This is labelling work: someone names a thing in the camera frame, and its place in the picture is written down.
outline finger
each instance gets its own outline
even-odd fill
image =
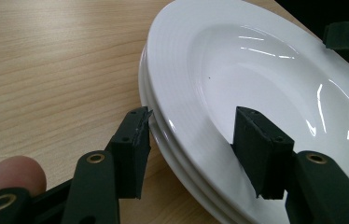
[[[23,156],[12,157],[0,162],[0,189],[25,188],[31,196],[47,188],[46,175],[33,159]]]

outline brass screw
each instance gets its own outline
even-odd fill
[[[89,163],[99,163],[99,162],[101,162],[104,159],[105,159],[105,155],[104,154],[95,153],[95,154],[90,155],[87,158],[87,162],[89,162]]]
[[[17,195],[9,193],[0,196],[0,210],[9,207],[17,200]]]
[[[317,164],[326,164],[327,160],[323,156],[314,154],[314,153],[308,153],[306,155],[306,158],[308,158],[309,161],[312,161]]]

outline wooden table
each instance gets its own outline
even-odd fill
[[[104,149],[141,105],[138,65],[169,0],[0,3],[0,161],[36,159],[49,189],[78,158]],[[273,0],[255,0],[297,23]],[[187,192],[154,141],[142,200],[120,200],[122,223],[217,223]]]

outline white plate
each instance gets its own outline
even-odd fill
[[[299,27],[235,0],[178,0],[147,40],[151,89],[179,148],[233,208],[288,222],[283,201],[255,198],[230,148],[235,107],[264,113],[295,150],[328,154],[349,175],[349,64]]]
[[[241,214],[234,211],[230,205],[223,201],[212,188],[209,188],[206,181],[200,177],[193,165],[184,156],[182,150],[179,149],[175,138],[162,120],[160,109],[151,94],[146,52],[144,50],[139,64],[139,91],[142,105],[147,105],[149,109],[154,111],[153,117],[149,121],[154,138],[163,157],[182,184],[221,223],[249,223]]]

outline black clamp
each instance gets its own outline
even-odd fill
[[[73,179],[31,198],[0,190],[0,224],[119,223],[119,198],[141,197],[150,151],[146,107],[129,112],[105,150],[83,155]]]
[[[283,199],[290,223],[349,223],[349,178],[327,155],[294,141],[256,110],[237,107],[232,149],[257,197]]]

